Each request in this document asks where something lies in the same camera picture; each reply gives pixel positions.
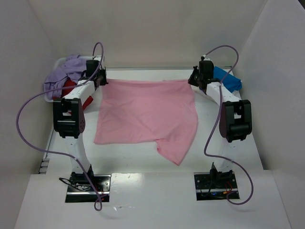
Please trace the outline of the pink t shirt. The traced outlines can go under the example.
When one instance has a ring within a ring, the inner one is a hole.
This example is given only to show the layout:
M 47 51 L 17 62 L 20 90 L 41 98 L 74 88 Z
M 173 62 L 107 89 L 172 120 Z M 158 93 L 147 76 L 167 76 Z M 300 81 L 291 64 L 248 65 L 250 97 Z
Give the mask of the pink t shirt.
M 195 138 L 198 115 L 187 80 L 110 79 L 102 87 L 94 143 L 155 142 L 157 152 L 179 166 Z

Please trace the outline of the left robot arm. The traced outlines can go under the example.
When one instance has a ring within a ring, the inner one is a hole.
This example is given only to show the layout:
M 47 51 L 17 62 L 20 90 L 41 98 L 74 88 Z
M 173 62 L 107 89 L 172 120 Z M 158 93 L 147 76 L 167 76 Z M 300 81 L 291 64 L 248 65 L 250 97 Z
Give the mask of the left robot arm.
M 88 183 L 94 177 L 83 143 L 86 122 L 83 105 L 101 86 L 106 85 L 106 69 L 103 60 L 87 60 L 86 70 L 78 84 L 63 98 L 53 100 L 54 130 L 64 140 L 71 159 L 73 183 Z

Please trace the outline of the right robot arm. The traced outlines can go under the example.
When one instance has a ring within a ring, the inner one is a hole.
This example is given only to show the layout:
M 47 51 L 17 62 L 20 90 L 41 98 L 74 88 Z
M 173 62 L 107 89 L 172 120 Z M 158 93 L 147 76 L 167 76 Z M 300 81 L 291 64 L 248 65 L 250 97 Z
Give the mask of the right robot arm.
M 249 100 L 242 100 L 230 92 L 221 79 L 214 77 L 214 64 L 210 58 L 201 57 L 199 64 L 193 67 L 188 84 L 198 87 L 202 94 L 217 103 L 219 111 L 215 124 L 204 146 L 203 153 L 216 160 L 214 165 L 218 171 L 228 172 L 234 166 L 233 141 L 243 141 L 252 132 L 252 109 Z M 215 130 L 229 145 L 224 155 L 208 153 L 207 148 Z

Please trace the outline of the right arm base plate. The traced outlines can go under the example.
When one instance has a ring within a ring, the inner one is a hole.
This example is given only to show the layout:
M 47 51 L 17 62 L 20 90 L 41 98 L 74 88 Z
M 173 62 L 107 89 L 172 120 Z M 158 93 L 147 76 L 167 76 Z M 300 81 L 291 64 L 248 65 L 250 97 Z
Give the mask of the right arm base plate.
M 194 173 L 197 201 L 239 199 L 235 174 L 232 171 L 212 177 L 210 173 Z

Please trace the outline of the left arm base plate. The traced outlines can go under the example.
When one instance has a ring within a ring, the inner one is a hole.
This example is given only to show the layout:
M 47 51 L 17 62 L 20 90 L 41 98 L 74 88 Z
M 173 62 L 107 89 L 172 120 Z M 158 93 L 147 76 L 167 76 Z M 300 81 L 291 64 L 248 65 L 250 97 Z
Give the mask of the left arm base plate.
M 97 195 L 87 179 L 83 181 L 59 178 L 59 181 L 67 185 L 66 203 L 86 203 L 95 202 Z M 102 198 L 102 202 L 109 202 L 111 175 L 96 175 L 91 179 L 94 187 Z

